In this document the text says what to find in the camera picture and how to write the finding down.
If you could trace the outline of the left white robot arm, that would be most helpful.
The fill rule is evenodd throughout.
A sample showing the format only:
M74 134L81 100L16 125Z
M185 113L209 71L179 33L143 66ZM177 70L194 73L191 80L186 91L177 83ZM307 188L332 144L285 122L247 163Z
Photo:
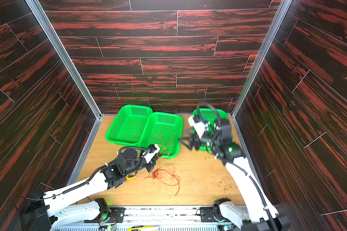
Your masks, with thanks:
M162 155L157 144L147 148L125 146L113 161L97 168L90 177L57 190L44 193L37 190L28 198L31 203L27 210L20 214L22 230L50 231L78 221L106 220L110 208L105 199L98 198L85 204L78 202L119 187L134 179L144 168L151 172Z

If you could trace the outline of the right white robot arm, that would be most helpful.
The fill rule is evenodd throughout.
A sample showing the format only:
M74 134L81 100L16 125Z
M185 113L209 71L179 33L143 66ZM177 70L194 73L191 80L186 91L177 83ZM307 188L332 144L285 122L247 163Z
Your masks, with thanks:
M244 212L230 199L218 199L213 204L215 219L230 221L235 231L288 231L290 220L286 215L280 215L254 178L245 153L233 141L229 120L222 118L208 102L199 102L196 111L196 115L188 119L194 132L179 141L189 150L198 151L205 147L220 160L234 179L247 207Z

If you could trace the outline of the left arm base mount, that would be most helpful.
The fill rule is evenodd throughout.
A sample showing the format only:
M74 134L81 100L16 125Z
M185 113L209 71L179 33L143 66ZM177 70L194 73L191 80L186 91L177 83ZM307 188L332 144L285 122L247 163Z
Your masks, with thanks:
M125 210L126 208L124 207L110 207L109 211L101 212L93 220L84 220L84 223L122 223L124 219Z

